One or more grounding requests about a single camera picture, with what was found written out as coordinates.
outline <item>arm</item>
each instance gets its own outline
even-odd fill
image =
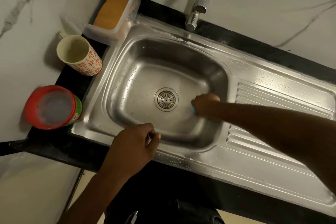
[[[152,138],[149,143],[147,134]],[[98,173],[58,224],[96,224],[126,181],[153,159],[160,138],[151,123],[121,131]]]
[[[304,163],[336,194],[336,122],[259,105],[221,103],[213,94],[192,102],[197,115],[237,125]]]

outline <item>clear plastic container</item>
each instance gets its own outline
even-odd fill
[[[95,17],[106,0],[67,0],[61,20],[67,34],[83,33],[88,38],[111,45],[124,39],[138,13],[141,0],[129,0],[128,4],[112,30],[93,26]]]

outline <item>black countertop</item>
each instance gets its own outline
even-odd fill
[[[139,14],[179,28],[184,28],[186,20],[181,12],[150,0],[141,0]],[[199,20],[194,33],[317,79],[336,83],[334,69],[212,23]],[[91,39],[88,41],[98,55],[103,57],[107,45]],[[82,100],[91,81],[92,77],[83,76],[65,66],[56,85],[69,89]],[[12,148],[2,143],[4,147],[0,154],[6,154],[5,151],[26,151],[86,170],[99,170],[109,148],[76,137],[69,129],[70,126],[49,131],[32,128],[26,139],[10,142]],[[336,218],[325,214],[155,161],[151,161],[125,184],[111,206],[128,214],[134,210],[136,202],[150,205],[154,204],[158,197],[178,198],[264,223],[336,223]]]

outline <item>red container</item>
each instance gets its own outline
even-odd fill
[[[34,90],[24,107],[26,121],[39,129],[54,129],[76,121],[82,103],[70,90],[49,85]]]

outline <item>red lid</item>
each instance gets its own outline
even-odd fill
[[[70,115],[65,121],[62,121],[62,123],[57,124],[57,125],[50,125],[50,124],[46,124],[44,121],[42,121],[39,118],[37,111],[38,111],[40,100],[44,96],[54,91],[62,91],[62,92],[69,94],[69,96],[71,97],[72,107],[71,107]],[[54,128],[59,128],[65,125],[67,122],[69,122],[69,120],[74,115],[75,111],[76,111],[76,100],[72,92],[58,85],[49,85],[49,86],[36,89],[31,93],[30,97],[28,98],[24,106],[23,113],[26,118],[26,121],[30,123],[32,126],[39,128],[39,129],[54,129]]]

